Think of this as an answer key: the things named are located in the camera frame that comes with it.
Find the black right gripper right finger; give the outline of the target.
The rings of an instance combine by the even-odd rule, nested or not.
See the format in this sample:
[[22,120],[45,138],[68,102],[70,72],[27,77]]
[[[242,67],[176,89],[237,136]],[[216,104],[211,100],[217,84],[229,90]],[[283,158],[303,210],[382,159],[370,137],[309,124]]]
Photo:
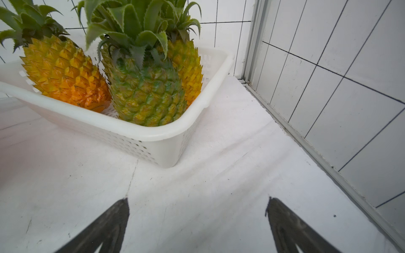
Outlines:
[[265,216],[279,253],[339,252],[278,198],[269,197]]

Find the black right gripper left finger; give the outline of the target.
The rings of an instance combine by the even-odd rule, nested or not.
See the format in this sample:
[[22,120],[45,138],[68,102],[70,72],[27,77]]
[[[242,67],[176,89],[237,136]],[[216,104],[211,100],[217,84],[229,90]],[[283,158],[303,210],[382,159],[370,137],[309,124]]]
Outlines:
[[130,209],[128,199],[115,202],[58,253],[119,253],[122,248]]

